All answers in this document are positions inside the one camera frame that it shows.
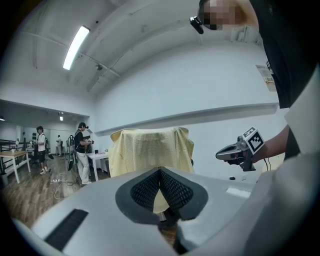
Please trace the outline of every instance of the ceiling light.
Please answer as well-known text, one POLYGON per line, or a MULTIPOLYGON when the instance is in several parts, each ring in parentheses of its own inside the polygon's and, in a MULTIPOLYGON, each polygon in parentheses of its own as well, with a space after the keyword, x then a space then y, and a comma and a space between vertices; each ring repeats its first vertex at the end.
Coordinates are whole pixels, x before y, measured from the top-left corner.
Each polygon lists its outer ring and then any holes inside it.
POLYGON ((74 58, 82 44, 82 42, 85 40, 86 36, 89 33, 89 29, 81 26, 78 30, 78 32, 76 33, 70 48, 68 50, 68 53, 66 54, 65 60, 64 60, 64 64, 63 64, 63 68, 66 70, 70 70, 71 68, 71 64, 74 61, 74 58))

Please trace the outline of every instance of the person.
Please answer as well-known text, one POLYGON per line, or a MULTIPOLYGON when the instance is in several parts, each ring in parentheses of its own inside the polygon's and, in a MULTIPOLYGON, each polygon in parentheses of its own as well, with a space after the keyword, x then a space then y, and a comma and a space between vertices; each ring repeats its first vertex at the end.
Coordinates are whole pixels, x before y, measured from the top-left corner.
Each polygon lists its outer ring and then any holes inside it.
POLYGON ((87 125, 84 122, 81 122, 74 135, 74 146, 78 159, 77 166, 83 185, 92 183, 89 180, 89 161, 85 151, 85 146, 92 144, 92 141, 84 141, 84 136, 82 134, 82 132, 84 132, 86 128, 87 125))
POLYGON ((61 154, 61 138, 60 138, 60 135, 58 135, 58 139, 56 140, 56 142, 58 143, 57 148, 58 148, 59 156, 62 157, 62 154, 61 154))
POLYGON ((48 172, 48 167, 46 163, 46 136, 44 135, 44 128, 39 126, 36 128, 36 132, 38 133, 38 139, 35 142, 38 145, 38 154, 39 154, 39 162, 41 164, 41 172, 40 175, 44 175, 48 172))
MULTIPOLYGON (((306 87, 319 61, 316 45, 308 40, 307 30, 314 26, 312 9, 305 3, 290 4, 275 0, 201 0, 199 19, 210 30, 250 25, 258 29, 273 71, 279 107, 290 108, 306 87), (307 14, 303 19, 300 14, 307 14)), ((300 153, 297 141, 287 125, 277 136, 265 142, 253 162, 285 153, 285 158, 300 153)))

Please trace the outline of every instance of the yellow cloth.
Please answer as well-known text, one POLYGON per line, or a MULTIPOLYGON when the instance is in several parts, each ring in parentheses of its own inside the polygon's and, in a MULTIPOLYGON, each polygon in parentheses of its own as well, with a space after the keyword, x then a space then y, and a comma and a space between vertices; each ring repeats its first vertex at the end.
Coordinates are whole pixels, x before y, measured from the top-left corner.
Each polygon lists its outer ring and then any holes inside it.
MULTIPOLYGON (((134 171, 149 171, 154 167, 172 167, 194 173, 191 164, 194 143, 186 128, 123 129, 111 134, 114 145, 109 149, 110 176, 134 171)), ((168 208, 159 190, 153 205, 154 213, 168 208)))

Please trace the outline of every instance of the black shirt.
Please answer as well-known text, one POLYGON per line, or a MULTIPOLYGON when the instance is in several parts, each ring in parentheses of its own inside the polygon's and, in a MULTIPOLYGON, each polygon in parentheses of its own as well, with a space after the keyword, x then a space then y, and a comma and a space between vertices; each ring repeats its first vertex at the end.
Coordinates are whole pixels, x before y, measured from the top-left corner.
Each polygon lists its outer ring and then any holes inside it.
POLYGON ((74 146, 75 146, 75 150, 79 153, 85 153, 85 147, 81 146, 80 142, 84 141, 84 136, 82 134, 82 132, 78 129, 75 132, 74 135, 74 146))
MULTIPOLYGON (((301 24, 302 17, 291 7, 277 6, 281 1, 250 0, 259 24, 259 33, 273 71, 280 108, 290 108, 306 87, 316 64, 314 38, 301 24)), ((289 131, 285 159, 300 153, 292 131, 289 131)))

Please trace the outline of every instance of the camera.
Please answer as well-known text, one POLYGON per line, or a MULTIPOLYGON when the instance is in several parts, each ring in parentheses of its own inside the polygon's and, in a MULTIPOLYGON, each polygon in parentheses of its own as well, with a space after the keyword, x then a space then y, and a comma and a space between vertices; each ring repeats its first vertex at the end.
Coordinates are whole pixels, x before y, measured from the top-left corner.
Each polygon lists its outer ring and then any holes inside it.
POLYGON ((204 29, 202 28, 202 23, 201 23, 201 21, 198 19, 197 16, 190 18, 190 24, 192 25, 192 27, 194 27, 194 29, 195 29, 199 34, 202 35, 202 34, 204 33, 204 29))

